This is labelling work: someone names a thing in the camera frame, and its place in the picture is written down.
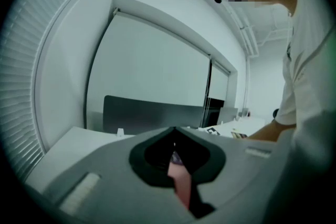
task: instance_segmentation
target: black rubber surround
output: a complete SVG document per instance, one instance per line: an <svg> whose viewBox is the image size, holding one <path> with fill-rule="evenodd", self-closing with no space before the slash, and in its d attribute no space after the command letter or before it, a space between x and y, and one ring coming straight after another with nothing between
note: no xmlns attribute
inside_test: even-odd
<svg viewBox="0 0 336 224"><path fill-rule="evenodd" d="M226 160L217 145L179 127L172 127L136 145L131 150L129 162L133 171L147 184L173 188L174 181L167 173L174 151L177 151L195 185L213 181Z"/></svg>

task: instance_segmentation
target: white shirt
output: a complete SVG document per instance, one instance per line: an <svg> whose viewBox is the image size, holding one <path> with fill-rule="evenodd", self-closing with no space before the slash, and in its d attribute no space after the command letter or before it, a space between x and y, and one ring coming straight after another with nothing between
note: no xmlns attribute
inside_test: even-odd
<svg viewBox="0 0 336 224"><path fill-rule="evenodd" d="M285 86L276 121L299 127L306 119L336 108L336 31L326 0L297 0L292 19L293 37L283 59Z"/></svg>

